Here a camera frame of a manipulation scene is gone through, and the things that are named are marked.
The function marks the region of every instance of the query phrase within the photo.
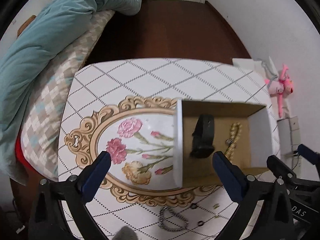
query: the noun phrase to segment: gold chain bracelet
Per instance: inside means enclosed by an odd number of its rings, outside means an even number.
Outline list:
[[[233,123],[230,129],[230,137],[226,140],[226,144],[229,145],[225,152],[225,156],[232,162],[233,152],[236,147],[237,141],[240,139],[242,124],[239,122]]]

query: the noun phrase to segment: table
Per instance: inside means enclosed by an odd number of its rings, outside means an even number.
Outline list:
[[[62,117],[59,181],[79,174],[102,150],[111,153],[110,171],[94,200],[87,203],[110,239],[126,225],[143,240],[210,239],[237,207],[222,187],[175,188],[171,171],[175,98],[266,104],[273,154],[280,152],[271,100],[263,78],[253,71],[174,58],[120,60],[83,68],[75,75]],[[159,159],[163,154],[167,158]],[[198,207],[189,208],[191,203]],[[164,205],[189,220],[188,230],[172,233],[159,228]],[[63,203],[63,207],[70,229],[80,238],[68,206]],[[171,228],[182,225],[170,214],[166,218]]]

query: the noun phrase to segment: bed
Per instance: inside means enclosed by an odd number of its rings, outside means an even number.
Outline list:
[[[130,16],[140,6],[141,0],[53,0],[22,27],[0,60],[0,170],[5,175],[27,184],[18,150],[40,174],[57,180],[58,130],[74,73],[114,11]]]

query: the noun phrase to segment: wooden floor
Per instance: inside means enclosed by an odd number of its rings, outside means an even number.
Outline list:
[[[177,57],[232,64],[249,54],[232,28],[210,5],[175,0],[144,1],[132,17],[116,13],[87,63],[144,57]],[[28,171],[24,187],[11,181],[13,194],[28,220],[41,175]]]

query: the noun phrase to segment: red fabric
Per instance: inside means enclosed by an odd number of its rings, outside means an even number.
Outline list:
[[[15,145],[15,153],[16,153],[16,158],[17,160],[25,167],[28,168],[30,170],[33,170],[35,172],[37,172],[31,165],[30,163],[27,162],[27,160],[24,158],[23,156],[23,152],[21,149],[21,141],[20,141],[20,132],[18,133],[18,137],[16,140],[16,145]]]

